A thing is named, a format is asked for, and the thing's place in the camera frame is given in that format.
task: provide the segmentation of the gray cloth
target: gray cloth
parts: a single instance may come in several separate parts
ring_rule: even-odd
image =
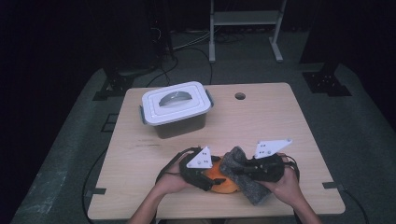
[[[243,168],[247,157],[241,147],[234,147],[227,152],[221,162],[220,170],[227,175],[241,189],[245,196],[254,205],[263,203],[271,190],[252,180],[247,175],[237,175],[233,172],[234,168]]]

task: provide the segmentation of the container lid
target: container lid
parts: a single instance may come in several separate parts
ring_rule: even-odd
[[[142,102],[144,119],[152,126],[192,118],[211,108],[203,85],[196,81],[148,91]]]

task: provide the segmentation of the wooden table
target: wooden table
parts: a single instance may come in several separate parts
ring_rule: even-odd
[[[224,155],[240,146],[251,158],[259,140],[291,138],[281,152],[297,160],[301,188],[318,214],[341,214],[345,205],[332,182],[329,170],[304,115],[286,83],[205,86],[214,100],[206,126],[199,131],[160,139],[139,115],[142,95],[153,89],[130,89],[120,115],[89,208],[91,219],[125,219],[143,201],[160,170],[179,152],[189,147],[210,146],[213,155]],[[245,100],[237,100],[242,92]],[[289,216],[292,209],[270,195],[254,206],[242,194],[217,194],[201,189],[184,189],[167,195],[157,218],[269,217]]]

